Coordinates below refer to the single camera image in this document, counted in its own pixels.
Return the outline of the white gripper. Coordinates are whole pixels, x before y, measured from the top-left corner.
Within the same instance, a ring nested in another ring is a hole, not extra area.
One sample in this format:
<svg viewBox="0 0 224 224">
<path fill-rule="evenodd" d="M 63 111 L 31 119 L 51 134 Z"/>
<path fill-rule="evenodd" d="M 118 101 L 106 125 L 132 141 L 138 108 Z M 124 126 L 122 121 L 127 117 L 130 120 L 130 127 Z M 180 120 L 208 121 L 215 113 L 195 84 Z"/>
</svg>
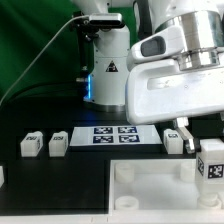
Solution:
<svg viewBox="0 0 224 224">
<path fill-rule="evenodd" d="M 172 60 L 140 64 L 126 84 L 129 123 L 154 124 L 174 120 L 188 154 L 196 151 L 187 117 L 224 112 L 224 67 L 180 72 Z"/>
</svg>

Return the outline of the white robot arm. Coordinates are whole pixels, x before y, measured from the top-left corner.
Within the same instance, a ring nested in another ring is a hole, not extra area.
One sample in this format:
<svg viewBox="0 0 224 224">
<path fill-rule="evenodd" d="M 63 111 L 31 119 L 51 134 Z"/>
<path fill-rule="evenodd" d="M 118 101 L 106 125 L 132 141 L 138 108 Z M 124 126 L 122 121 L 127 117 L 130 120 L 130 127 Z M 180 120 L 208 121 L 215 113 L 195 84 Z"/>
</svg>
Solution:
<svg viewBox="0 0 224 224">
<path fill-rule="evenodd" d="M 132 124 L 171 121 L 188 152 L 191 117 L 224 112 L 224 0 L 72 0 L 94 44 L 86 102 Z"/>
</svg>

